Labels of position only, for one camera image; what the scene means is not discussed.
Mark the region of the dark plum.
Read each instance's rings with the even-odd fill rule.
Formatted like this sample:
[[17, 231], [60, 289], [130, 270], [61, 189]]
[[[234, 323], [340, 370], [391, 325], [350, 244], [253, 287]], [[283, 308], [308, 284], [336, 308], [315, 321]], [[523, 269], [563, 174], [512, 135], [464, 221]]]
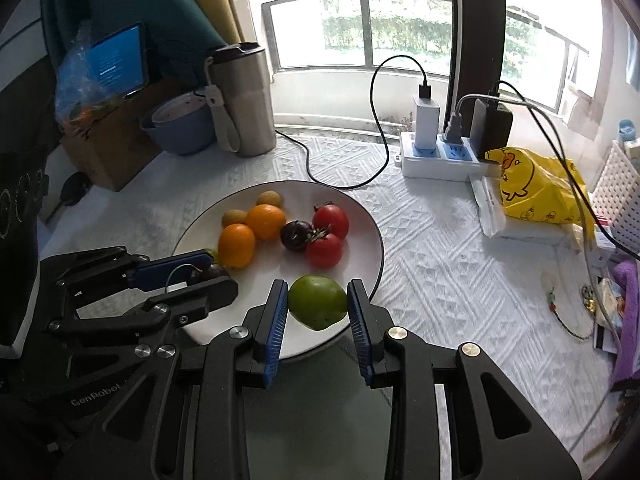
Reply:
[[217, 263], [212, 263], [206, 270], [208, 278], [220, 278], [221, 276], [228, 276], [228, 271]]
[[314, 227], [303, 220], [293, 220], [280, 229], [280, 241], [290, 252], [304, 252], [314, 236]]

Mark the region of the round grey-green mat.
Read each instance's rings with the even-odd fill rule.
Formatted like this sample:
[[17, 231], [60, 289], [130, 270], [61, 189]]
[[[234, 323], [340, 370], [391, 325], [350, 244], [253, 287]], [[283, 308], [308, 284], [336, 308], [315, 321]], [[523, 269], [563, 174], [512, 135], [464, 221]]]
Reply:
[[268, 389], [243, 392], [253, 479], [382, 479], [390, 402], [366, 386], [352, 336], [284, 362]]

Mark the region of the tablet with blue screen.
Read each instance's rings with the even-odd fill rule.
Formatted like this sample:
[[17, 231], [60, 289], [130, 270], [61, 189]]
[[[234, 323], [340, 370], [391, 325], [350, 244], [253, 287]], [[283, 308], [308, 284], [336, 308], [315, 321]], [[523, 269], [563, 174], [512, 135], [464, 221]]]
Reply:
[[88, 75], [115, 96], [131, 96], [149, 82], [142, 23], [114, 32], [87, 52]]

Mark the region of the plastic bag of fruit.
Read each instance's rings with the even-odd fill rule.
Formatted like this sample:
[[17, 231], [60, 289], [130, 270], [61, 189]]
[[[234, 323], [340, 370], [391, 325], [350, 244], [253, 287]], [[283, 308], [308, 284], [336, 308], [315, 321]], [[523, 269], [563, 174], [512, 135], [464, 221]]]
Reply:
[[91, 22], [80, 23], [78, 33], [56, 70], [54, 118], [66, 136], [87, 131], [124, 102], [93, 75], [89, 64]]

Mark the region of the yellow-brown kiwi fruit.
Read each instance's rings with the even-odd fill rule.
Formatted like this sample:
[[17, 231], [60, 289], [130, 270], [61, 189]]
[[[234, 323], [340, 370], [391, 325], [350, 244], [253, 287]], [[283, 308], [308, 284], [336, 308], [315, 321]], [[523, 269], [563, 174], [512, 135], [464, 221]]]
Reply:
[[229, 209], [221, 217], [221, 226], [225, 229], [232, 224], [245, 224], [247, 212], [242, 209]]

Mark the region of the small red tomato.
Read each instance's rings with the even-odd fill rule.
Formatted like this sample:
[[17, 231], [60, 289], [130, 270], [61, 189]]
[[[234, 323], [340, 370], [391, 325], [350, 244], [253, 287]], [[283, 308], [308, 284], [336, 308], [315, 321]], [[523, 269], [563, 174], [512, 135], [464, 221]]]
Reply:
[[315, 268], [331, 269], [343, 257], [343, 241], [334, 234], [319, 237], [307, 246], [306, 257]]

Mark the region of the green fruit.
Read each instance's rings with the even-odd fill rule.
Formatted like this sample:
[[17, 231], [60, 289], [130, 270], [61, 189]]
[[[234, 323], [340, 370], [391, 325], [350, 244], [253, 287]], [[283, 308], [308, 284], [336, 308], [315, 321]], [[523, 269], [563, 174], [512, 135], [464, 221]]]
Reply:
[[346, 292], [326, 276], [303, 275], [288, 290], [288, 312], [299, 323], [320, 332], [347, 315]]
[[222, 265], [221, 260], [220, 260], [220, 257], [219, 257], [219, 254], [218, 254], [218, 252], [216, 251], [216, 249], [213, 249], [213, 248], [205, 248], [205, 249], [203, 249], [203, 250], [205, 250], [205, 251], [206, 251], [206, 252], [207, 252], [207, 253], [208, 253], [208, 254], [213, 258], [213, 260], [214, 260], [214, 263], [215, 263], [215, 264], [218, 264], [218, 266], [221, 266], [221, 265]]

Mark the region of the cardboard box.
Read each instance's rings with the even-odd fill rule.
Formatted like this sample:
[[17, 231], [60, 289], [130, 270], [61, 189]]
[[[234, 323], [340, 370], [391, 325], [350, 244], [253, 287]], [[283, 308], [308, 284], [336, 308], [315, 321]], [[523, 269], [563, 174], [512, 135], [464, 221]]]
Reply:
[[140, 122], [181, 90], [175, 81], [150, 84], [88, 130], [64, 134], [62, 147], [93, 184], [118, 192], [162, 151]]

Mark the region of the small yellow fruit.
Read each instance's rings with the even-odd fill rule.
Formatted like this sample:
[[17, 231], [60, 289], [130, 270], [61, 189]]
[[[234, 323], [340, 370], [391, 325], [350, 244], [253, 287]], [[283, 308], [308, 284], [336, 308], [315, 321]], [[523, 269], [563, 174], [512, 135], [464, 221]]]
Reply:
[[267, 190], [259, 194], [256, 205], [269, 205], [281, 208], [284, 204], [283, 197], [276, 191]]

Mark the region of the yellow duck bag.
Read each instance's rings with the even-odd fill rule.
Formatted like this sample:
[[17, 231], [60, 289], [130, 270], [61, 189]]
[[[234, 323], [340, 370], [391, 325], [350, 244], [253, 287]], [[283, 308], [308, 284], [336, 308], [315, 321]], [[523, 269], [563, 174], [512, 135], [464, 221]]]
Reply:
[[559, 159], [538, 155], [525, 148], [495, 148], [485, 153], [488, 162], [500, 166], [499, 204], [510, 218], [550, 224], [584, 226], [588, 240], [594, 237], [594, 221], [579, 191], [587, 188], [574, 162], [566, 166], [575, 179], [570, 179]]

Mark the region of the white power strip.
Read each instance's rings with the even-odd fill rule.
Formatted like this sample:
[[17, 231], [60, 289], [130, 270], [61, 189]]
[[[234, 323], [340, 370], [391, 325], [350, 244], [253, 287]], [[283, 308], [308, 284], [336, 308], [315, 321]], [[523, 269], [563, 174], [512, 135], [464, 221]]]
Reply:
[[414, 133], [408, 131], [400, 135], [396, 165], [410, 179], [471, 182], [482, 177], [498, 178], [500, 174], [496, 164], [477, 159], [468, 138], [463, 138], [461, 144], [449, 144], [438, 136], [436, 148], [419, 150], [414, 144]]

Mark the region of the steel tumbler with tag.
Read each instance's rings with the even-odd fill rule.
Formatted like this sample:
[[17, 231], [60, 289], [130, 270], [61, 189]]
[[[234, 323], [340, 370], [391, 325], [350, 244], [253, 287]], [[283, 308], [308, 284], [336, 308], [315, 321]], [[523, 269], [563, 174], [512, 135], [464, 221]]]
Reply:
[[209, 50], [204, 72], [219, 147], [239, 157], [273, 150], [277, 139], [265, 49], [241, 42]]

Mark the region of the white woven basket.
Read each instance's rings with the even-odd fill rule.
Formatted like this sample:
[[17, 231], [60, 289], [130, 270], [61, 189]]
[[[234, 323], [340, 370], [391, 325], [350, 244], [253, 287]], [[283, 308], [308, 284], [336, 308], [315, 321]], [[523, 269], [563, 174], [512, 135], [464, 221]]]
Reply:
[[608, 158], [591, 195], [591, 205], [620, 244], [639, 253], [639, 173], [620, 148], [612, 142]]

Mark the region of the blue plastic bowl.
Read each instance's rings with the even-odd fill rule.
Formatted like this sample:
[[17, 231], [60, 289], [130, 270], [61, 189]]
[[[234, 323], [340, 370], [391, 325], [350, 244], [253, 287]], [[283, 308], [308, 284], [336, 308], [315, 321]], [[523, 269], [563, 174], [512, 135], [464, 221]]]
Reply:
[[186, 156], [216, 141], [205, 96], [188, 92], [163, 102], [140, 120], [140, 128], [165, 152]]

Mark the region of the orange fruit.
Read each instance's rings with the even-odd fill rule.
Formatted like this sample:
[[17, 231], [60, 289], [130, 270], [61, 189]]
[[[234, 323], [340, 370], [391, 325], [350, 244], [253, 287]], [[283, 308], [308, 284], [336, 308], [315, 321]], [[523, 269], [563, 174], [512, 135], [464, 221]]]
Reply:
[[270, 242], [280, 237], [280, 231], [288, 223], [288, 219], [279, 207], [260, 204], [250, 208], [245, 223], [258, 240]]
[[218, 255], [224, 266], [243, 269], [254, 257], [256, 236], [251, 228], [242, 223], [226, 226], [218, 240]]

